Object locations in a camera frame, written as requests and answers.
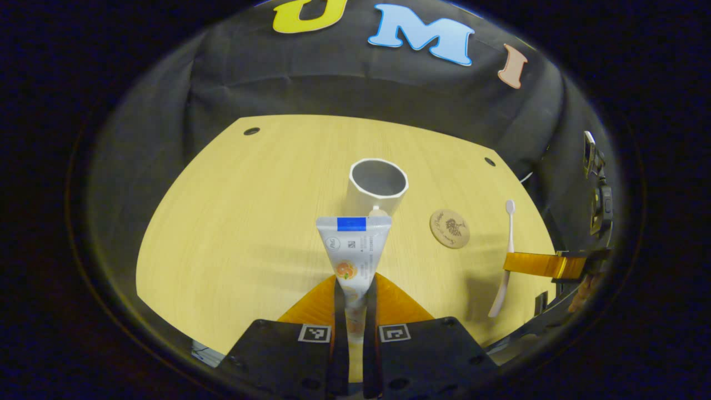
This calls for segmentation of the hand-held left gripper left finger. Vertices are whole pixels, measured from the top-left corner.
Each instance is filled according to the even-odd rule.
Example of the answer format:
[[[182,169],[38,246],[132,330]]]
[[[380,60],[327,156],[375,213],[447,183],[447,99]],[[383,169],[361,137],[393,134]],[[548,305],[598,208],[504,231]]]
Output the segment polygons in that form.
[[[335,276],[277,321],[256,319],[217,366],[261,399],[333,399],[348,389],[345,297]]]

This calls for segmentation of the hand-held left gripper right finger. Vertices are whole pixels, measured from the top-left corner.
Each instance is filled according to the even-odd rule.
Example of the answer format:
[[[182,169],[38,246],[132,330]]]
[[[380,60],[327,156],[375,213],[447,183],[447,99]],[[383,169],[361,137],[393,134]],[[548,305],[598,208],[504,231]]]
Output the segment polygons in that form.
[[[433,317],[375,275],[366,294],[364,396],[462,399],[495,377],[497,364],[455,317]]]

